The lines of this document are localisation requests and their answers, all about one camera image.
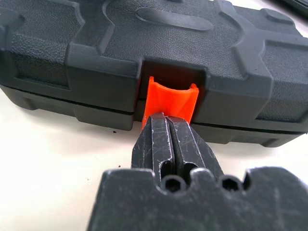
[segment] white table surface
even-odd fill
[[[308,20],[270,0],[231,0],[253,9],[270,8],[291,17],[308,38]],[[0,91],[0,231],[85,231],[103,171],[129,168],[140,130],[78,122],[42,110],[28,111]],[[258,144],[209,143],[226,174],[282,166],[308,183],[308,136],[279,148]]]

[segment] orange latch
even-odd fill
[[[144,128],[150,115],[160,112],[163,112],[165,116],[183,118],[190,123],[198,94],[199,89],[194,83],[188,90],[175,90],[154,82],[154,77],[151,76],[142,128]]]

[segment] orange plastic clip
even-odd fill
[[[190,123],[198,94],[199,89],[194,83],[191,84],[188,90],[175,90],[154,82],[154,77],[151,76],[142,120],[142,129],[149,116],[160,112],[163,112],[165,116],[183,118]]]

